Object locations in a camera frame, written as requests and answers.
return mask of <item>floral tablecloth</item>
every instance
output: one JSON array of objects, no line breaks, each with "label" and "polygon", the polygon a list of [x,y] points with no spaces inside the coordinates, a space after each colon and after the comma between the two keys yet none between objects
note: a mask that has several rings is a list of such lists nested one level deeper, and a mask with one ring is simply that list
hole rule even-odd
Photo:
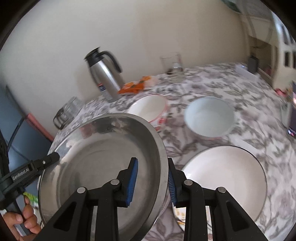
[{"label": "floral tablecloth", "polygon": [[[281,99],[263,80],[253,82],[236,73],[234,64],[187,68],[184,81],[179,84],[172,83],[164,74],[158,78],[158,86],[135,96],[123,96],[113,103],[100,96],[88,102],[74,121],[57,134],[50,152],[73,129],[94,117],[126,112],[136,100],[149,94],[165,96],[170,113],[160,136],[176,167],[182,169],[190,158],[213,146],[234,145],[251,152],[261,163],[267,179],[267,197],[256,224],[269,240],[283,240],[296,222],[296,141],[288,137],[280,121]],[[222,139],[198,140],[184,123],[188,104],[203,96],[221,98],[235,108],[234,129]],[[183,240],[171,205],[145,240]]]}]

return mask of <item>white bowl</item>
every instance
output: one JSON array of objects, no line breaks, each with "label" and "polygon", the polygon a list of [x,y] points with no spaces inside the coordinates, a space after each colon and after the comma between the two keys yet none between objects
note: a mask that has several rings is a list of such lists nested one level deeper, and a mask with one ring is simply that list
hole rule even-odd
[{"label": "white bowl", "polygon": [[216,97],[202,97],[185,110],[185,123],[203,139],[216,139],[229,133],[234,125],[234,109]]},{"label": "white bowl", "polygon": [[160,131],[167,119],[168,101],[160,95],[148,95],[133,103],[127,113],[142,117]]}]

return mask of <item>white box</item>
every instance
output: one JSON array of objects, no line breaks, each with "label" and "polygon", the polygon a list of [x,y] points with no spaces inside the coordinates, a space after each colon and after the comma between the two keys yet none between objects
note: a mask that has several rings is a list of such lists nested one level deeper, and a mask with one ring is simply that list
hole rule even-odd
[{"label": "white box", "polygon": [[258,81],[260,79],[260,74],[252,74],[248,71],[248,67],[246,65],[236,64],[235,71],[249,80]]}]

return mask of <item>stainless steel bowl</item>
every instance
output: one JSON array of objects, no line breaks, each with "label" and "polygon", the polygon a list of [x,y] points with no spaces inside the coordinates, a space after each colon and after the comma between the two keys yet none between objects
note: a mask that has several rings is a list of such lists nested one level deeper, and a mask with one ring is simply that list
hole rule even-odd
[{"label": "stainless steel bowl", "polygon": [[101,187],[136,157],[139,171],[133,201],[128,208],[118,208],[119,236],[121,241],[145,236],[161,210],[168,185],[165,147],[151,124],[131,114],[103,115],[72,131],[55,151],[60,161],[43,173],[39,184],[45,223],[78,187]]}]

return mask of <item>white wall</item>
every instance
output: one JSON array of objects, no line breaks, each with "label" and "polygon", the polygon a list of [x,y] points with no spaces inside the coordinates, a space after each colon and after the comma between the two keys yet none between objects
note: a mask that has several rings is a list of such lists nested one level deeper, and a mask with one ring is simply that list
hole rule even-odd
[{"label": "white wall", "polygon": [[185,67],[243,61],[239,16],[221,0],[42,0],[0,52],[0,80],[52,134],[52,119],[72,96],[99,91],[85,55],[101,46],[126,82],[162,73],[160,55],[179,51]]}]

